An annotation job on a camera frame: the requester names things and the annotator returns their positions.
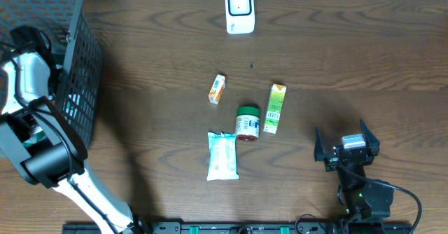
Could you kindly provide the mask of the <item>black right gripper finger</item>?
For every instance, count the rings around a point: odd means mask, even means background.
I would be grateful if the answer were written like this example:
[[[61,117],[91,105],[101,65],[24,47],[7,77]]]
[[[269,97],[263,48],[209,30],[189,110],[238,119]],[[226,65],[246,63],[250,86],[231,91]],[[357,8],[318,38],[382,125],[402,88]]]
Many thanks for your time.
[[[315,162],[327,161],[330,156],[327,153],[324,153],[320,131],[318,128],[316,128],[315,132],[316,132],[316,141],[314,146],[314,161]]]
[[[380,147],[380,141],[373,135],[373,133],[368,129],[367,125],[363,121],[363,119],[360,119],[360,127],[361,127],[361,133],[363,135],[363,138],[366,143],[366,148],[369,151],[369,154],[371,156],[378,156],[379,154],[379,147]]]

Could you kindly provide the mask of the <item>green tea carton box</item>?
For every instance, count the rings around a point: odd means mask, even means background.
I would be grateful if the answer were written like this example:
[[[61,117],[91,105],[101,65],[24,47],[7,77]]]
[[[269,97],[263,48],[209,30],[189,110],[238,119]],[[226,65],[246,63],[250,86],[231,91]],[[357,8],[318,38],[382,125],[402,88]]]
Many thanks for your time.
[[[267,111],[263,131],[276,134],[281,117],[287,87],[281,84],[273,84],[270,90]]]

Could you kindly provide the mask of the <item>green lid jar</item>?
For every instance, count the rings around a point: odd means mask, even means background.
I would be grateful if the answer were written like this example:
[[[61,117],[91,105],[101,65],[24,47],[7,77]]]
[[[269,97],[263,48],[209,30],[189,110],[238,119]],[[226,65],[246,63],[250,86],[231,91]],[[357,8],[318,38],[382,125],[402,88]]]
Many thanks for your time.
[[[237,110],[235,134],[245,142],[258,140],[260,132],[260,110],[254,106],[241,106]]]

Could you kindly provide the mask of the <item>light blue wipes pack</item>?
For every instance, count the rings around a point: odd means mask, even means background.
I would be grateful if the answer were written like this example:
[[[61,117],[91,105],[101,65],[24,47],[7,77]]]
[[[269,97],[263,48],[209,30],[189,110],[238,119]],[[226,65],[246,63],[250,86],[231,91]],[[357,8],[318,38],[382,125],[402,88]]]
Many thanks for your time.
[[[236,134],[208,133],[210,159],[207,181],[239,179],[236,139]]]

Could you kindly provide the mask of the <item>orange snack packet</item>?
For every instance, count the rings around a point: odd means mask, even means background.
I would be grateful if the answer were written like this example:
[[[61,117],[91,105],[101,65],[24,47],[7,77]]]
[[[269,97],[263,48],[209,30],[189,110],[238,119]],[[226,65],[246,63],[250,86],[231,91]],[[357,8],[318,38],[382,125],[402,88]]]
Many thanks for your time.
[[[209,101],[212,104],[219,104],[225,87],[225,76],[218,74],[213,81],[208,95]]]

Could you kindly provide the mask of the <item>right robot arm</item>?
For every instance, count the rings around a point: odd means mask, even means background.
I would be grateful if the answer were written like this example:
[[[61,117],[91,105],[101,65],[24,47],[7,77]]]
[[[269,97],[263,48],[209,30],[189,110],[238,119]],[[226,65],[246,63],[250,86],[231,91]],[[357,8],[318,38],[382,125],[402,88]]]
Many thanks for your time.
[[[333,231],[383,233],[384,219],[391,215],[394,190],[366,177],[364,167],[378,156],[380,142],[363,121],[360,130],[359,134],[344,136],[342,143],[331,151],[324,150],[316,130],[314,160],[324,163],[327,172],[338,173],[338,200],[346,207],[348,217],[340,219]]]

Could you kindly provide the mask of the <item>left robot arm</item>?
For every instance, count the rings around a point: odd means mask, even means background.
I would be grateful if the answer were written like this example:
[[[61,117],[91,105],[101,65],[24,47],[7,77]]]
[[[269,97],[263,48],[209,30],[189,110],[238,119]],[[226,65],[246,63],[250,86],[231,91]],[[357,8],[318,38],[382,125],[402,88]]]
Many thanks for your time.
[[[68,197],[101,233],[152,233],[107,189],[88,164],[88,150],[54,105],[62,73],[49,37],[35,27],[10,31],[2,43],[1,153],[22,178]]]

